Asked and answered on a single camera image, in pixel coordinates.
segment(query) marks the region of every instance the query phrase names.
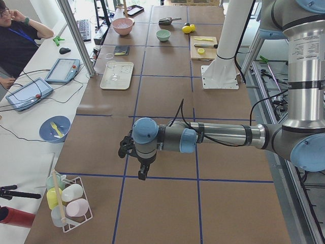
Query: computer mouse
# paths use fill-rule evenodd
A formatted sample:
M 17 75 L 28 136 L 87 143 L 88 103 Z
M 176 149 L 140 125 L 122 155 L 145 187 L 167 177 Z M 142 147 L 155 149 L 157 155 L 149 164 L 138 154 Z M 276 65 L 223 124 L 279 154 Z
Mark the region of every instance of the computer mouse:
M 71 52 L 71 49 L 68 48 L 68 47 L 62 47 L 62 48 L 60 48 L 60 50 L 59 50 L 59 53 L 60 53 L 60 54 L 65 54 L 65 53 L 67 53 L 67 52 Z

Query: knife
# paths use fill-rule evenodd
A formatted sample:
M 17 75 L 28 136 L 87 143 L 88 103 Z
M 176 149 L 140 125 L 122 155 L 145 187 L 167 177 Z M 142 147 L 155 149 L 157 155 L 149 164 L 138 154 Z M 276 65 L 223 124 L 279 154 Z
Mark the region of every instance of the knife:
M 218 44 L 194 44 L 194 47 L 218 48 Z

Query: glasses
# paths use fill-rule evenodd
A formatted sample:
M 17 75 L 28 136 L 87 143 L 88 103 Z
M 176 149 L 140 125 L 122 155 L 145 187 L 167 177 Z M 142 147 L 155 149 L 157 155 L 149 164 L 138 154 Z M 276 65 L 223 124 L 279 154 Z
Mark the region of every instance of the glasses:
M 6 15 L 9 14 L 9 9 L 8 8 L 5 8 L 4 10 L 2 10 L 0 12 L 0 18 L 3 18 L 5 14 Z

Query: white table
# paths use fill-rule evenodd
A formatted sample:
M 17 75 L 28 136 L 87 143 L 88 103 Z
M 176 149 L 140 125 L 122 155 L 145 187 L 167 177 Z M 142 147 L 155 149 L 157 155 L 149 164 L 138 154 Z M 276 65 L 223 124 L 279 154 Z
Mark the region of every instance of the white table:
M 64 24 L 65 20 L 62 20 L 54 27 L 55 36 L 59 33 Z M 83 63 L 69 27 L 65 28 L 61 37 L 65 38 L 65 41 L 60 41 L 59 47 L 55 45 L 52 38 L 45 40 L 25 67 L 24 72 L 51 69 L 59 57 L 78 58 L 81 63 Z M 86 42 L 85 45 L 88 53 L 91 54 L 95 47 L 93 40 L 91 42 Z M 59 49 L 61 47 L 69 47 L 72 51 L 61 55 L 59 54 Z M 45 78 L 46 74 L 47 72 L 31 73 L 29 77 L 31 79 L 36 79 L 38 77 Z M 15 110 L 0 112 L 0 115 L 3 117 L 0 120 L 0 125 L 14 132 L 19 137 L 42 140 L 39 136 L 39 128 L 48 118 L 63 115 L 68 117 L 71 122 L 73 121 L 88 79 L 89 75 L 84 67 L 75 77 L 75 80 L 78 82 L 71 81 L 69 84 L 62 87 L 58 84 L 51 85 L 55 90 L 48 96 L 49 99 L 44 99 L 22 112 Z M 30 79 L 25 75 L 16 81 L 16 83 L 21 85 L 25 85 L 29 82 Z M 18 86 L 13 86 L 10 92 L 18 88 Z M 66 103 L 59 103 L 53 100 L 56 99 L 64 102 L 70 97 L 71 99 Z M 8 104 L 6 98 L 0 101 L 0 106 L 6 106 Z M 11 106 L 2 107 L 0 111 L 10 108 Z M 55 166 L 62 147 L 63 143 L 53 144 L 17 139 L 10 132 L 0 128 L 0 148 L 2 152 L 0 160 L 0 187 L 18 185 L 16 191 L 38 193 L 43 196 L 46 190 L 45 180 L 51 169 Z M 1 206 L 8 206 L 34 214 L 37 213 L 40 202 L 41 199 L 13 197 L 13 199 L 9 201 L 0 198 Z M 28 233 L 28 228 L 5 224 L 0 225 L 2 243 L 24 243 Z

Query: pink bowl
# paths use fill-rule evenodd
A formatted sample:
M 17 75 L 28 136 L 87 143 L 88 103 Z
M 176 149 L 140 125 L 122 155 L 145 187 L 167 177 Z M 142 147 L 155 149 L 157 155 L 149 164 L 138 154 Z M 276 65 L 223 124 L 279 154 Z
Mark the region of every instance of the pink bowl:
M 122 36 L 125 36 L 131 32 L 133 27 L 133 22 L 128 18 L 119 18 L 119 19 L 115 19 L 112 22 L 112 26 L 117 33 L 119 33 Z

